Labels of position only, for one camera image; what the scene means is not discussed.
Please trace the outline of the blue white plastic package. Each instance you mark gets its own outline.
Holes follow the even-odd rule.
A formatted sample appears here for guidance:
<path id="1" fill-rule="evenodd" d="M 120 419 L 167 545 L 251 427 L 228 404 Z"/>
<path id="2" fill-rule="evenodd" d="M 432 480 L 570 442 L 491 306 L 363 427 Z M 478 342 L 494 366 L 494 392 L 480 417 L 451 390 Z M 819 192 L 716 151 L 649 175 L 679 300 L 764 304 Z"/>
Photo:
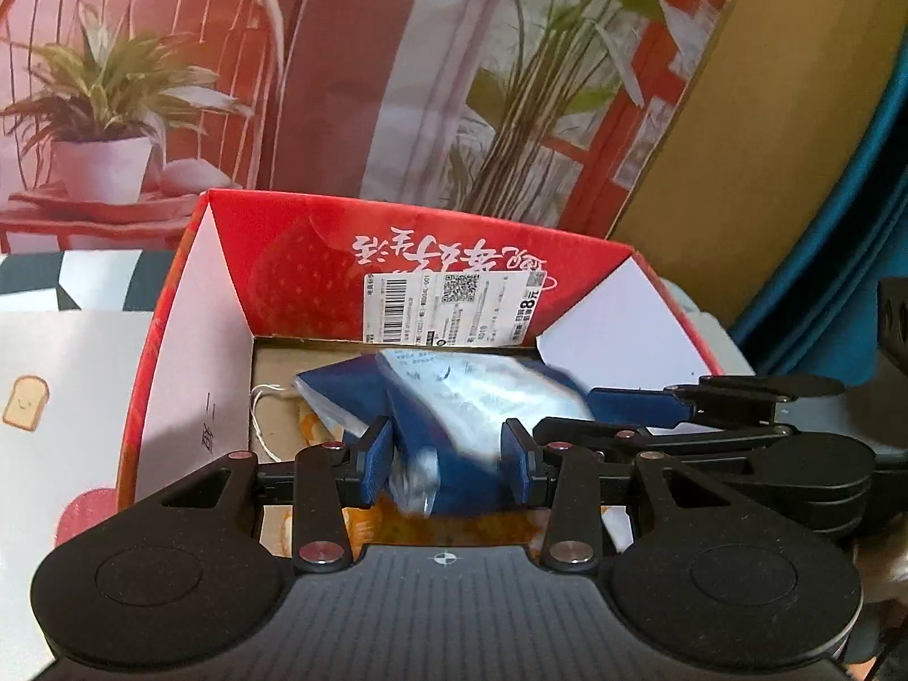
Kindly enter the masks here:
<path id="1" fill-rule="evenodd" d="M 297 392 L 328 431 L 352 441 L 380 417 L 394 426 L 386 490 L 409 515 L 466 516 L 506 509 L 500 434 L 515 418 L 590 421 L 573 378 L 506 355 L 383 349 L 300 372 Z"/>

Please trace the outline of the printed room scene backdrop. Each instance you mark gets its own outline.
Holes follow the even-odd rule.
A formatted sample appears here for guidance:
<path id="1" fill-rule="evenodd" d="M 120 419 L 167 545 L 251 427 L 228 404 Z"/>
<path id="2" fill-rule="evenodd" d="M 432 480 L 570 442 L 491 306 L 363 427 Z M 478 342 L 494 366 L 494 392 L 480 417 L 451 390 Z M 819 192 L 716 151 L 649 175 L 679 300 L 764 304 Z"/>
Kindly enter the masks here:
<path id="1" fill-rule="evenodd" d="M 117 89 L 2 120 L 2 248 L 177 243 L 211 188 L 611 234 L 729 0 L 2 0 L 2 99 L 106 37 L 216 76 L 189 120 Z"/>

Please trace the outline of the teal blue curtain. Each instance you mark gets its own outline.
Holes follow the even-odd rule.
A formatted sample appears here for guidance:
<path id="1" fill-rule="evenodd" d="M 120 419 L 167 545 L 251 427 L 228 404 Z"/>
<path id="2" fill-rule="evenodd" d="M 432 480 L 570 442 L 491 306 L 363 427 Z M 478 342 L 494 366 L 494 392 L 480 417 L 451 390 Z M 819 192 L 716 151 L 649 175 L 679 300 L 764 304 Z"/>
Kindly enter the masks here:
<path id="1" fill-rule="evenodd" d="M 850 386 L 876 364 L 877 283 L 906 274 L 906 49 L 845 171 L 731 338 L 762 375 Z"/>

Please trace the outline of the white shipping label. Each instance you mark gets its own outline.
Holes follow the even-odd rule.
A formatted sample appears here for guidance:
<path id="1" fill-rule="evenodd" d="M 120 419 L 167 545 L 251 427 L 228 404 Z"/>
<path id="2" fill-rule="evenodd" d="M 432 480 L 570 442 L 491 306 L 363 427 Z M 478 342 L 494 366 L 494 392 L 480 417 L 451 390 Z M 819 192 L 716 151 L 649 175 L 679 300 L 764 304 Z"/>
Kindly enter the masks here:
<path id="1" fill-rule="evenodd" d="M 368 274 L 363 284 L 363 341 L 520 346 L 547 284 L 545 271 Z"/>

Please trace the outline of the red strawberry cardboard box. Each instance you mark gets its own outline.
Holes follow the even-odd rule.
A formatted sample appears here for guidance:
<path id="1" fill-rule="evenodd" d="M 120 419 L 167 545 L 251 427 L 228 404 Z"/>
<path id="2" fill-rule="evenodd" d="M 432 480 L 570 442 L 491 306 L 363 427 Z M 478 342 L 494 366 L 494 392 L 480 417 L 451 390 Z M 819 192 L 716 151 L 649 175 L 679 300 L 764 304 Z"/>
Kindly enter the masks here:
<path id="1" fill-rule="evenodd" d="M 659 389 L 718 367 L 627 245 L 404 204 L 211 191 L 141 352 L 120 507 L 246 447 L 262 338 L 523 346 L 585 388 Z"/>

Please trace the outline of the yellow board panel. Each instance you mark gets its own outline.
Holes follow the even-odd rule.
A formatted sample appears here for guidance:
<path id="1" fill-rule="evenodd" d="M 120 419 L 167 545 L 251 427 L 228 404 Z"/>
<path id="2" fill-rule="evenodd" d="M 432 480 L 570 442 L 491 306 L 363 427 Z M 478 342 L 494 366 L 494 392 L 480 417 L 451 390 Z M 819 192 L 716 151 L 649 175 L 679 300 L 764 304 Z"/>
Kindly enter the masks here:
<path id="1" fill-rule="evenodd" d="M 731 325 L 839 180 L 905 26 L 906 0 L 734 0 L 614 238 Z"/>

